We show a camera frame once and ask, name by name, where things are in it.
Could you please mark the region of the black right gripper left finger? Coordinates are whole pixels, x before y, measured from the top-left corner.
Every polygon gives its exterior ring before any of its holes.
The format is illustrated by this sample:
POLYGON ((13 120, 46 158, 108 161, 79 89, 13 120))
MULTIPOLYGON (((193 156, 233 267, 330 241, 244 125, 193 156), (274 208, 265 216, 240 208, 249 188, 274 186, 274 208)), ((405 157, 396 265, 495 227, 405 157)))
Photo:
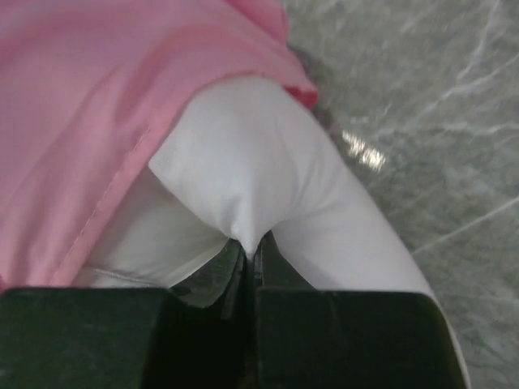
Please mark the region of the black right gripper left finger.
POLYGON ((227 242, 171 289, 18 288, 1 295, 4 388, 235 388, 245 258, 227 242))

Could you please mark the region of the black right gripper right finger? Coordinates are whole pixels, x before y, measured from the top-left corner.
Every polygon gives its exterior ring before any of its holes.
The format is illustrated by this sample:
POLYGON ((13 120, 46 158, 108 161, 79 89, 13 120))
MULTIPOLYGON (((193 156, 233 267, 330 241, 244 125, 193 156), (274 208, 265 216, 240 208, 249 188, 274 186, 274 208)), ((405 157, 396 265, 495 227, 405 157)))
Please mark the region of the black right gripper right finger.
POLYGON ((448 324, 421 293, 319 291, 272 235, 253 259, 261 388, 466 388, 448 324))

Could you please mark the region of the white pillow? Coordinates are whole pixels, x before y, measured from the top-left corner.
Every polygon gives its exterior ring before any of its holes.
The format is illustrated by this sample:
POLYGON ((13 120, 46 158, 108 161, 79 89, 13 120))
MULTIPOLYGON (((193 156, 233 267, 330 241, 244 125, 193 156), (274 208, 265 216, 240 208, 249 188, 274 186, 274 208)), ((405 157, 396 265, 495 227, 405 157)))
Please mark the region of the white pillow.
POLYGON ((243 361, 252 353, 256 368, 253 259, 267 235, 319 291, 428 296, 470 386, 453 328, 405 245, 312 113, 259 75, 221 79, 188 101, 72 284, 171 289, 235 241, 245 258, 243 361))

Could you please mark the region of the pink rose satin pillowcase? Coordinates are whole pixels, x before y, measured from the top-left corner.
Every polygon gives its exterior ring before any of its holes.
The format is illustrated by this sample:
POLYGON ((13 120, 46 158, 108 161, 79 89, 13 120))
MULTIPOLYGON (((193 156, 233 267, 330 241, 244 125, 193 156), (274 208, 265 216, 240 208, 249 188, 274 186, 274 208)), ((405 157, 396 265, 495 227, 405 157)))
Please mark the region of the pink rose satin pillowcase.
POLYGON ((202 88, 317 91, 274 1, 1 4, 1 286, 68 286, 202 88))

